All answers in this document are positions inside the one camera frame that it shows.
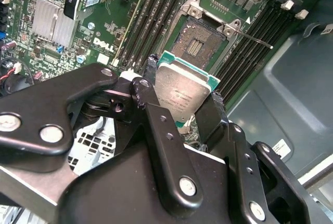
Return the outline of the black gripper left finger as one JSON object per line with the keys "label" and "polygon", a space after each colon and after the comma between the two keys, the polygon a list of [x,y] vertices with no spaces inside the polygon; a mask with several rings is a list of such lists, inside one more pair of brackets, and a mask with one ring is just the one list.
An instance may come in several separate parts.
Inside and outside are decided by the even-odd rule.
{"label": "black gripper left finger", "polygon": [[68,165],[73,127],[95,94],[124,104],[108,115],[128,121],[125,149],[144,144],[161,205],[188,218],[203,202],[203,190],[170,111],[160,106],[149,80],[118,77],[98,63],[71,71],[1,99],[1,200],[43,218],[58,218],[67,187],[79,176]]}

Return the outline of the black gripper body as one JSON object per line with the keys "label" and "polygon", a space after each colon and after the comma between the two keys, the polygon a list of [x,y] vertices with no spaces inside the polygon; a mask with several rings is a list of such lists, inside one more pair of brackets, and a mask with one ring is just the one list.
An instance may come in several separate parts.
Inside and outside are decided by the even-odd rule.
{"label": "black gripper body", "polygon": [[204,194],[189,218],[176,218],[161,205],[148,150],[138,144],[73,181],[59,202],[58,222],[230,223],[226,165],[186,149]]}

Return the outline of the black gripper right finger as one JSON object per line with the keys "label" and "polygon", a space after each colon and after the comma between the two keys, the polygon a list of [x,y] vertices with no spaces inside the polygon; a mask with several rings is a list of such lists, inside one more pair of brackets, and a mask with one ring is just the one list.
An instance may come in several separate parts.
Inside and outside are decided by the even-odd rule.
{"label": "black gripper right finger", "polygon": [[195,113],[209,153],[227,165],[229,215],[236,223],[311,223],[307,193],[273,149],[250,144],[211,93]]}

